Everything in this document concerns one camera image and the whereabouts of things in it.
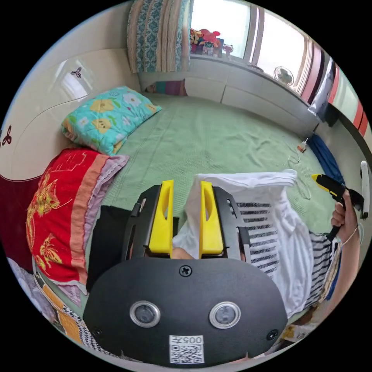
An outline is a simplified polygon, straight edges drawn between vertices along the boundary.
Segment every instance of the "cyan floral pillowcase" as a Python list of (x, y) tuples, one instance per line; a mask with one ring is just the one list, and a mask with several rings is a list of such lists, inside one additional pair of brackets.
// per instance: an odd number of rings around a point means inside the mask
[(142, 94), (120, 86), (71, 112), (62, 122), (62, 133), (79, 145), (115, 155), (127, 137), (161, 109)]

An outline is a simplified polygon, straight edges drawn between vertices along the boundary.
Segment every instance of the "black cloth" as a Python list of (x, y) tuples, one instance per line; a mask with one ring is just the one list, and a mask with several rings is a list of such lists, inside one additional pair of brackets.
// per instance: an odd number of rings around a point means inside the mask
[[(131, 210), (101, 206), (101, 215), (93, 230), (89, 255), (86, 290), (91, 291), (96, 280), (121, 261), (124, 233)], [(173, 236), (178, 232), (178, 218), (173, 218)]]

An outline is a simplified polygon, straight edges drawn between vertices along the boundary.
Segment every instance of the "window sill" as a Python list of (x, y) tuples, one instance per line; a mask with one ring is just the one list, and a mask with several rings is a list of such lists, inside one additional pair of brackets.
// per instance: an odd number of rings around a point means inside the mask
[(257, 68), (255, 68), (251, 65), (247, 65), (244, 62), (240, 62), (240, 61), (236, 61), (236, 60), (228, 60), (226, 58), (226, 56), (224, 56), (224, 55), (222, 55), (222, 58), (217, 58), (217, 57), (211, 57), (211, 56), (202, 55), (202, 54), (191, 54), (190, 58), (191, 59), (209, 60), (209, 61), (213, 61), (213, 62), (217, 62), (217, 63), (222, 63), (222, 64), (225, 64), (225, 65), (229, 65), (229, 66), (237, 67), (237, 68), (242, 69), (242, 70), (249, 71), (252, 74), (259, 75), (259, 76), (263, 77), (264, 79), (270, 80), (274, 84), (276, 84), (276, 85), (280, 86), (281, 88), (285, 89), (287, 92), (291, 93), (294, 97), (296, 97), (299, 101), (301, 101), (307, 107), (310, 107), (309, 103), (306, 102), (305, 100), (303, 100), (302, 97), (299, 94), (295, 93), (292, 89), (289, 89), (285, 85), (281, 84), (279, 81), (275, 80), (272, 76), (266, 74), (265, 72), (260, 71), (260, 70), (258, 70)]

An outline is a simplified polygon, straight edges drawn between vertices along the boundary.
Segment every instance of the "screw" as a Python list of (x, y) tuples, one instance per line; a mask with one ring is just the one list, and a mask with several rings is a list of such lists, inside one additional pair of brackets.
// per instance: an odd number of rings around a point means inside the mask
[(96, 328), (93, 332), (92, 332), (93, 336), (95, 337), (100, 337), (102, 336), (102, 331), (99, 329), (99, 328)]
[(266, 340), (267, 341), (272, 341), (274, 340), (275, 338), (278, 337), (278, 334), (279, 334), (279, 331), (277, 329), (273, 329), (272, 331), (270, 331), (267, 336), (266, 336)]
[(192, 271), (191, 267), (190, 267), (190, 266), (187, 266), (187, 265), (183, 265), (183, 266), (181, 266), (180, 269), (179, 269), (179, 274), (180, 274), (181, 276), (183, 276), (183, 277), (188, 277), (188, 276), (190, 276), (192, 272), (193, 272), (193, 271)]

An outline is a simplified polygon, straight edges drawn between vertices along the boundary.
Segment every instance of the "pillow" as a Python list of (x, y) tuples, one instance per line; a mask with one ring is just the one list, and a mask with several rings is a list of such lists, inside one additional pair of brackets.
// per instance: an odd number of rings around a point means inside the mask
[(127, 137), (161, 109), (142, 94), (121, 86), (71, 112), (62, 122), (62, 133), (79, 145), (115, 155)]
[(169, 96), (187, 96), (185, 89), (185, 79), (183, 80), (169, 80), (169, 81), (156, 81), (149, 85), (145, 92), (148, 93), (162, 93)]
[(42, 175), (28, 209), (26, 237), (40, 271), (77, 305), (86, 294), (85, 248), (100, 203), (129, 156), (65, 149)]

